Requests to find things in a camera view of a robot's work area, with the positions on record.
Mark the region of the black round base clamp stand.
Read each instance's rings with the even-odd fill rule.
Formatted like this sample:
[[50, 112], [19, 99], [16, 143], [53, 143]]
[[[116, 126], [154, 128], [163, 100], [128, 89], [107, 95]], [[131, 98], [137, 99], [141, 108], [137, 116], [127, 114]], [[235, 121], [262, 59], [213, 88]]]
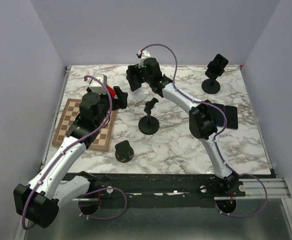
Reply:
[[153, 135], [159, 130], [158, 119], [151, 115], [151, 110], [158, 102], [158, 99], [154, 97], [145, 103], [144, 112], [147, 116], [142, 117], [138, 123], [139, 131], [145, 135]]

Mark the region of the blue phone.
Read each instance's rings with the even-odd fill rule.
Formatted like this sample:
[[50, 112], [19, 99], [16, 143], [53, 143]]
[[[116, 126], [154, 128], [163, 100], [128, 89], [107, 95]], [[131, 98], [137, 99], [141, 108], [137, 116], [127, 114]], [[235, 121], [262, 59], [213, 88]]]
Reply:
[[222, 127], [224, 127], [224, 117], [223, 117], [221, 111], [223, 113], [225, 113], [225, 106], [223, 104], [219, 104], [219, 103], [214, 103], [213, 105], [216, 106], [218, 109], [220, 109], [220, 110], [217, 110], [215, 108], [214, 112], [215, 112], [216, 125], [218, 127], [222, 128]]

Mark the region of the purple phone with dark screen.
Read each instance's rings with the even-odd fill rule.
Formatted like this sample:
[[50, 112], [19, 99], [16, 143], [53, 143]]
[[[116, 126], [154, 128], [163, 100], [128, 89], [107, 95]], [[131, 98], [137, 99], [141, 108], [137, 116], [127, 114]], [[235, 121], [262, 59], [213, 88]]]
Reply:
[[225, 106], [225, 115], [227, 118], [227, 128], [232, 130], [238, 129], [238, 115], [237, 107], [226, 105]]

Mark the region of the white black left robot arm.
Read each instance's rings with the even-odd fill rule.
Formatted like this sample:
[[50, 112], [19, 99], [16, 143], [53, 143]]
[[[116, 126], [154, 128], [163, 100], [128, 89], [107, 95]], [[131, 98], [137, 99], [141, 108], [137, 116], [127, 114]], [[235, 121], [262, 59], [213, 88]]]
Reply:
[[90, 198], [96, 193], [96, 184], [83, 176], [76, 176], [66, 184], [61, 181], [96, 139], [111, 112], [127, 107], [128, 94], [118, 86], [113, 90], [114, 96], [109, 91], [105, 94], [87, 91], [58, 151], [27, 185], [19, 184], [14, 189], [16, 212], [22, 217], [23, 229], [30, 229], [26, 221], [46, 228], [64, 205], [80, 195]]

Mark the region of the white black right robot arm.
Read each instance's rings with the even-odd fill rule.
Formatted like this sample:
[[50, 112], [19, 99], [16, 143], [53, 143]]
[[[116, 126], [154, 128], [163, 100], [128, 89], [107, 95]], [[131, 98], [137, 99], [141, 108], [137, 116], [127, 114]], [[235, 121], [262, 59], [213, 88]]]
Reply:
[[229, 166], [219, 146], [217, 125], [212, 110], [214, 105], [179, 90], [175, 82], [161, 72], [158, 61], [153, 57], [145, 58], [139, 64], [129, 65], [126, 74], [130, 90], [135, 91], [142, 83], [147, 83], [155, 94], [175, 103], [188, 114], [190, 132], [202, 142], [212, 162], [217, 178], [216, 191], [222, 196], [233, 192], [239, 176]]

